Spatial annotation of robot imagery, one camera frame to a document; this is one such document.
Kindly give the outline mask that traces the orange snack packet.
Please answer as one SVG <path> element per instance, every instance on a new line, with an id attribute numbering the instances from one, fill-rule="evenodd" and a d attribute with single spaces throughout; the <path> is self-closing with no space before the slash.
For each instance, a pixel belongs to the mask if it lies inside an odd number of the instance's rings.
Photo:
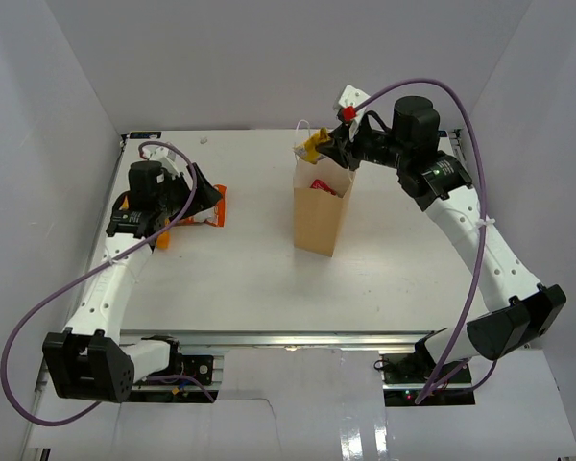
<path id="1" fill-rule="evenodd" d="M 181 219 L 179 226 L 207 224 L 221 228 L 226 222 L 226 193 L 227 187 L 223 184 L 215 184 L 214 188 L 221 194 L 221 200 L 212 208 L 201 211 L 193 216 Z"/>

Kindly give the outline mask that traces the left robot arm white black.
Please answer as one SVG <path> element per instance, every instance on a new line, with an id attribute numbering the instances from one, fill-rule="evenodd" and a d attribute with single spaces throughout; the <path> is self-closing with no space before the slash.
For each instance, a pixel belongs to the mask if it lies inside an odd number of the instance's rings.
<path id="1" fill-rule="evenodd" d="M 59 397 L 123 402 L 136 382 L 173 368 L 176 340 L 149 336 L 124 346 L 122 322 L 132 290 L 154 251 L 168 243 L 157 237 L 177 216 L 215 207 L 221 193 L 199 166 L 178 172 L 167 160 L 140 160 L 128 172 L 128 190 L 113 203 L 103 262 L 83 301 L 61 332 L 50 332 L 43 357 Z"/>

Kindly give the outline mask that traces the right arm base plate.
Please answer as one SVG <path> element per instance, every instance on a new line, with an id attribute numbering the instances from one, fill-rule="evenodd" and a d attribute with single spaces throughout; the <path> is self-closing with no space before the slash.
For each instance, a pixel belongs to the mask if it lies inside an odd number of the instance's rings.
<path id="1" fill-rule="evenodd" d="M 443 365 L 435 382 L 442 380 L 455 368 L 460 369 L 443 385 L 439 385 L 419 404 L 426 406 L 471 406 L 475 404 L 472 376 L 465 361 L 454 361 Z M 416 407 L 416 399 L 424 388 L 434 365 L 424 363 L 414 352 L 382 353 L 373 363 L 381 375 L 383 397 L 386 408 Z"/>

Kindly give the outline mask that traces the magenta candy packet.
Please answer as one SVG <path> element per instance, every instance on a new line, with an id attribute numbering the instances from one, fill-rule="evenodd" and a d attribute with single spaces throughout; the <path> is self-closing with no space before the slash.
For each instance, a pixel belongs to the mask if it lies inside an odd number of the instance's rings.
<path id="1" fill-rule="evenodd" d="M 332 196 L 336 196 L 336 195 L 337 195 L 337 192 L 336 192 L 333 188 L 331 188 L 330 186 L 328 186 L 325 182 L 323 182 L 323 181 L 320 180 L 320 179 L 316 179 L 316 180 L 312 181 L 312 183 L 311 183 L 311 185 L 310 185 L 310 188 L 311 188 L 311 189 L 314 189 L 314 190 L 322 190 L 322 191 L 324 191 L 325 193 L 328 193 L 328 194 L 330 194 L 330 195 L 332 195 Z"/>

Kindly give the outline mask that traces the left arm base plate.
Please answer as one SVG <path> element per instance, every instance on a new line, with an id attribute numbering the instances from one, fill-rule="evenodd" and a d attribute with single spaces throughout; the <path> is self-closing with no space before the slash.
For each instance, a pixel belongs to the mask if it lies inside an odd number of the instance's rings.
<path id="1" fill-rule="evenodd" d="M 166 369 L 154 372 L 132 388 L 130 401 L 159 403 L 213 403 L 214 357 L 178 353 Z"/>

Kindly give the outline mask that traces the small yellow candy packet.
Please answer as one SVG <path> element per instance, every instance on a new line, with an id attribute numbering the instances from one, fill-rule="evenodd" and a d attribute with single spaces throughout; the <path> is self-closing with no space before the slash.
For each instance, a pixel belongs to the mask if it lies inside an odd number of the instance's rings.
<path id="1" fill-rule="evenodd" d="M 295 156 L 307 163 L 316 164 L 324 155 L 318 151 L 318 147 L 330 141 L 327 128 L 320 128 L 311 134 L 305 141 L 293 148 Z"/>

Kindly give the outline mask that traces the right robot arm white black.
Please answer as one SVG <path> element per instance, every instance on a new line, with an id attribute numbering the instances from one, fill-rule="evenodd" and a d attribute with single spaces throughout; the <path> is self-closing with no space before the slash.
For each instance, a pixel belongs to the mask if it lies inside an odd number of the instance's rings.
<path id="1" fill-rule="evenodd" d="M 440 150 L 440 116 L 430 100 L 406 96 L 394 105 L 393 122 L 361 108 L 364 94 L 350 88 L 338 98 L 341 122 L 318 152 L 342 167 L 361 162 L 396 169 L 398 183 L 448 238 L 478 278 L 487 314 L 458 334 L 441 330 L 419 340 L 413 356 L 427 367 L 482 356 L 499 359 L 544 335 L 566 303 L 563 289 L 546 286 L 514 254 L 492 219 L 480 215 L 473 181 L 460 161 Z"/>

